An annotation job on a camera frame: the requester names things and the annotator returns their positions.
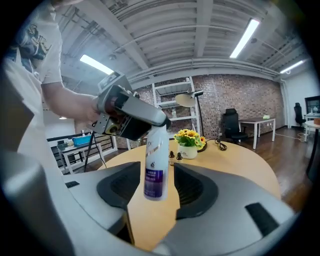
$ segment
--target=wooden floor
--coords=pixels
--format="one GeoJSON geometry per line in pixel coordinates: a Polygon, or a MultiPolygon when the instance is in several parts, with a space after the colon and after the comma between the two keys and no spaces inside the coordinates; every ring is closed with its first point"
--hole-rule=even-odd
{"type": "MultiPolygon", "coordinates": [[[[281,128],[276,131],[274,142],[272,133],[261,135],[257,140],[256,149],[253,150],[253,138],[241,142],[241,145],[261,156],[273,169],[281,189],[282,200],[290,205],[296,212],[300,211],[312,187],[306,176],[314,138],[312,135],[308,142],[301,142],[298,133],[301,130],[281,128]]],[[[125,152],[118,150],[104,157],[105,161],[125,152]]],[[[101,160],[88,164],[87,171],[95,171],[101,166],[101,160]]]]}

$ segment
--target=wall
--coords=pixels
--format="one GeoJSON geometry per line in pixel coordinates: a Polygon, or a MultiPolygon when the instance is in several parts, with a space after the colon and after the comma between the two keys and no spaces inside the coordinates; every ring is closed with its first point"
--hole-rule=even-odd
{"type": "MultiPolygon", "coordinates": [[[[199,97],[202,110],[204,135],[207,139],[216,138],[223,131],[221,118],[226,109],[235,108],[239,118],[253,118],[263,115],[276,117],[276,127],[285,125],[284,104],[280,84],[271,80],[233,74],[213,74],[194,76],[195,90],[203,90],[199,97]]],[[[154,105],[152,86],[136,90],[140,99],[154,105]]],[[[161,101],[171,101],[173,96],[162,97],[161,101]]],[[[164,109],[171,117],[171,108],[164,109]]],[[[189,108],[177,107],[177,116],[190,115],[189,108]]],[[[253,136],[253,125],[247,124],[246,133],[253,136]]],[[[190,120],[173,121],[169,132],[178,132],[183,128],[191,128],[190,120]]],[[[271,131],[271,127],[261,124],[261,133],[271,131]]],[[[125,139],[117,138],[119,148],[127,148],[125,139]]]]}
{"type": "MultiPolygon", "coordinates": [[[[59,116],[49,110],[43,111],[43,123],[45,126],[45,137],[47,139],[75,134],[75,122],[73,119],[59,119],[59,116]]],[[[57,142],[49,143],[51,147],[57,142]]]]}
{"type": "Polygon", "coordinates": [[[288,96],[289,124],[296,126],[295,103],[300,103],[302,116],[307,114],[305,98],[320,95],[318,77],[317,74],[309,68],[286,78],[285,82],[288,96]]]}

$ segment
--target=blue bin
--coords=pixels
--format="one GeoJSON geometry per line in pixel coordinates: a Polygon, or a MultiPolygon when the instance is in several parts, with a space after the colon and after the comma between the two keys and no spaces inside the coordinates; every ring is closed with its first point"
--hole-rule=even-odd
{"type": "Polygon", "coordinates": [[[84,136],[84,137],[73,137],[72,138],[73,144],[75,146],[80,146],[82,144],[89,143],[90,137],[91,137],[91,135],[87,135],[87,136],[84,136]]]}

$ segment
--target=ceiling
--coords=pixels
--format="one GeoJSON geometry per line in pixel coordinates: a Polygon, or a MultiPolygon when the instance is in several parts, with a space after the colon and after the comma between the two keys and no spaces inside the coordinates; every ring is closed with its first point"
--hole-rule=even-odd
{"type": "Polygon", "coordinates": [[[64,85],[97,94],[106,74],[83,54],[126,74],[134,89],[204,74],[273,79],[308,58],[292,24],[264,0],[85,0],[57,10],[64,85]],[[251,18],[261,21],[237,59],[229,56],[251,18]]]}

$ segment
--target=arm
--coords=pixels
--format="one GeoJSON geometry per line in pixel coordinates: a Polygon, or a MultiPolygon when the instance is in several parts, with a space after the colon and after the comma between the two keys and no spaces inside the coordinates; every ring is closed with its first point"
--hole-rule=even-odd
{"type": "Polygon", "coordinates": [[[75,93],[62,82],[45,83],[41,87],[45,102],[58,116],[85,122],[98,120],[97,97],[75,93]]]}

